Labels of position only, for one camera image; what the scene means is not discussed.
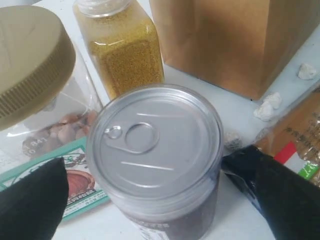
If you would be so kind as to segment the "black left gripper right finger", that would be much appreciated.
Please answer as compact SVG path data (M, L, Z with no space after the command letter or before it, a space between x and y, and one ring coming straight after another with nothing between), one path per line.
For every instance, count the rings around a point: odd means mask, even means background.
M222 171L267 221L277 240L320 238L320 189L249 145L222 158Z

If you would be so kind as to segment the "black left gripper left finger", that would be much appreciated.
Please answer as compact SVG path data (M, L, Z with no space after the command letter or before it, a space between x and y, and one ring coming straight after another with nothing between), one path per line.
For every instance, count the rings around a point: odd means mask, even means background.
M54 158L0 193L2 240L50 240L69 196L64 159Z

